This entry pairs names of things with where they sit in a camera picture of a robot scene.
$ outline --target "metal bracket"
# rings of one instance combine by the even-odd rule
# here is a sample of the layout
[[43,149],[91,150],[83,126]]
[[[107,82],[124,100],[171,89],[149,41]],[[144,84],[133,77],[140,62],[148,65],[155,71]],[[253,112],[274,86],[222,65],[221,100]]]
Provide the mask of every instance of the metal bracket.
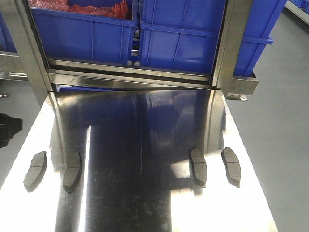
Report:
[[253,0],[226,0],[211,85],[221,89],[226,97],[238,60]]

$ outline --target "metal edge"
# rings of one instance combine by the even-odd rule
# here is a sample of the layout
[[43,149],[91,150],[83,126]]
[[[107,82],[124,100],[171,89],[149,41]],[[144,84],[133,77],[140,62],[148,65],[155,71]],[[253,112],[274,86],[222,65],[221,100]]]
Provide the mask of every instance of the metal edge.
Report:
[[212,86],[226,97],[235,70],[253,0],[226,0],[215,62],[211,74]]
[[290,1],[287,1],[285,7],[309,25],[309,14],[307,14],[302,9],[295,6]]

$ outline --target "stainless steel table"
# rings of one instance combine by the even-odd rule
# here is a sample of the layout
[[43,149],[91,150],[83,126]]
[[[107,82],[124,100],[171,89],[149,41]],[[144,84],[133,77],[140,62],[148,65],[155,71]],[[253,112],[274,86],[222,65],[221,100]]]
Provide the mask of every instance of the stainless steel table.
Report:
[[[206,187],[194,183],[190,150],[204,152]],[[241,164],[229,184],[221,151]],[[34,154],[47,170],[28,193]],[[62,178],[78,151],[82,174]],[[219,90],[53,93],[47,97],[0,190],[6,232],[276,232],[276,225]]]

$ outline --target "metal shelf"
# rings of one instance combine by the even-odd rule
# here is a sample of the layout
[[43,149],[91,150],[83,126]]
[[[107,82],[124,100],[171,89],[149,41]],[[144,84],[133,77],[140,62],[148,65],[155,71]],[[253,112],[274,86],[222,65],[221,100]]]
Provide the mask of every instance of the metal shelf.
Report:
[[295,6],[290,1],[287,1],[285,7],[309,25],[309,15],[306,12],[304,12],[302,9]]

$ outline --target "stainless steel surface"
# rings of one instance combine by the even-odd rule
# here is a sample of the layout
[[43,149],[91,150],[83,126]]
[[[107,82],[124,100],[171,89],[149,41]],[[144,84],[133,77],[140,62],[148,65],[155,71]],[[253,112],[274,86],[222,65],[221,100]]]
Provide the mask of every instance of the stainless steel surface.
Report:
[[2,0],[0,10],[9,28],[21,63],[25,68],[39,105],[52,87],[46,68],[48,63],[27,0]]
[[230,91],[231,79],[238,59],[252,1],[226,1],[216,58],[211,75],[211,85],[220,88],[225,96]]
[[230,82],[229,94],[252,95],[259,84],[257,78],[235,76]]
[[118,73],[100,74],[90,72],[76,72],[66,70],[49,70],[49,78],[53,84],[64,85],[87,85],[87,86],[110,86],[112,88],[162,88],[162,87],[182,87],[209,89],[210,86],[202,81],[190,81],[168,77],[154,77],[137,74]]
[[26,73],[17,53],[0,51],[0,70],[4,72]]
[[309,25],[309,15],[304,12],[302,9],[295,6],[290,1],[286,2],[285,7],[289,9],[291,12],[293,12],[297,17],[299,17],[301,20],[303,20],[305,23]]
[[[83,160],[72,194],[61,184],[65,159],[59,127],[70,136],[65,149],[78,149]],[[204,151],[207,163],[204,189],[192,181],[189,151],[194,147]],[[227,181],[224,147],[240,161],[240,188]],[[45,176],[27,193],[23,179],[33,155],[43,150]],[[5,218],[0,231],[277,231],[219,90],[47,98],[0,190],[0,205]]]
[[228,94],[227,99],[229,100],[238,100],[238,101],[247,101],[248,98],[244,94]]
[[49,64],[52,68],[54,67],[55,69],[78,68],[82,72],[86,72],[86,70],[90,72],[93,72],[94,70],[100,70],[110,73],[131,73],[145,76],[170,77],[176,79],[203,81],[205,84],[207,84],[210,79],[209,76],[205,75],[204,73],[177,72],[176,70],[155,69],[141,66],[122,66],[101,62],[88,63],[86,61],[49,59]]

